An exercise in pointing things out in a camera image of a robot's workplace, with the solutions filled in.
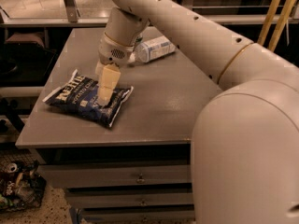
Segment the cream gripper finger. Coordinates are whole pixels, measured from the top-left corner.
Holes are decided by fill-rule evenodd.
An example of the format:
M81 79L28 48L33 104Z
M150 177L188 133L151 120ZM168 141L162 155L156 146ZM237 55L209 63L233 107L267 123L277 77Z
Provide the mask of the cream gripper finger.
M119 82L121 71L114 63L102 64L98 62L95 74L98 75L97 102L100 106L105 106L109 103L112 93Z

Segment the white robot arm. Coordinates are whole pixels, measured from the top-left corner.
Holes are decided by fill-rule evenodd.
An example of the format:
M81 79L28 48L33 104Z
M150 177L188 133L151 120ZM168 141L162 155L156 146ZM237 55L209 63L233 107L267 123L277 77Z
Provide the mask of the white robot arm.
M222 90L192 132L197 223L299 224L297 67L170 0L112 1L98 73L151 23Z

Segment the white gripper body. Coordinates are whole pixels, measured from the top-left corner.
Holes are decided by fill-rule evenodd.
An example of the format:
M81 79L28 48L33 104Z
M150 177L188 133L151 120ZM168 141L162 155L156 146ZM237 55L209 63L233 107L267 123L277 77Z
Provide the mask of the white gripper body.
M100 39L98 48L101 64L127 64L134 51L137 39L149 25L147 19L114 7Z

